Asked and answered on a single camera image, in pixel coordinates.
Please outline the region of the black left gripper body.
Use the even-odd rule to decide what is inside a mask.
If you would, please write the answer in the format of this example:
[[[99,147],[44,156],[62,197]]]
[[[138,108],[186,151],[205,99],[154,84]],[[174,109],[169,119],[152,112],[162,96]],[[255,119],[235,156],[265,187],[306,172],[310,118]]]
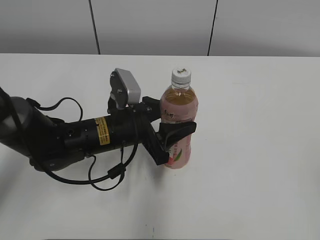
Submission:
[[[143,102],[127,106],[122,110],[116,108],[111,98],[108,100],[107,127],[110,146],[118,149],[121,146],[142,144],[156,165],[164,165],[169,160],[169,152],[165,151],[157,138],[157,134],[147,116]]]

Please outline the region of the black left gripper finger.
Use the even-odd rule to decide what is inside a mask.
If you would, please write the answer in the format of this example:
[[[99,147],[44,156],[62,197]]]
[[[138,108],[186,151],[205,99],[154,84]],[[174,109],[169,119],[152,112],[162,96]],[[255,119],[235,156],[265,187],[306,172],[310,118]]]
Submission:
[[[160,123],[157,138],[160,145],[167,152],[174,144],[193,134],[197,123],[194,121],[182,123]]]
[[[144,96],[142,102],[145,104],[147,118],[151,123],[161,118],[161,101],[159,99]]]

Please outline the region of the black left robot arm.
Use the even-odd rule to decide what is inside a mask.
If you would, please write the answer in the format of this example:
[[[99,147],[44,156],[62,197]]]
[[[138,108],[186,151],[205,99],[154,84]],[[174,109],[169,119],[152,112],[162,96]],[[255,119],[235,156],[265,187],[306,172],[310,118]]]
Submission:
[[[26,156],[38,171],[62,170],[88,155],[142,144],[156,165],[169,161],[170,148],[196,130],[194,121],[160,123],[160,101],[145,96],[142,102],[117,109],[108,101],[108,115],[75,122],[44,115],[30,99],[0,93],[0,142]]]

